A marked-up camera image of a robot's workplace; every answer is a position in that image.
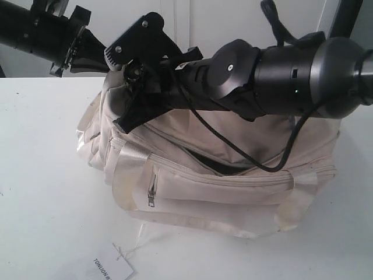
white bag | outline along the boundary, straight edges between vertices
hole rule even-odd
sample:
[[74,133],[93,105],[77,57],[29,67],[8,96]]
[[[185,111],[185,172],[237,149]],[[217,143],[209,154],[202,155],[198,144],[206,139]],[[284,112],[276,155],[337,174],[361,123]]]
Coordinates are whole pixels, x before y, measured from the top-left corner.
[[[316,192],[336,174],[340,121],[311,118],[282,171],[253,167],[189,110],[173,110],[129,134],[112,124],[123,105],[122,72],[110,72],[78,126],[78,154],[101,169],[117,204],[146,221],[254,238],[297,227]],[[292,130],[289,118],[248,122],[232,112],[201,116],[247,154],[274,166]]]

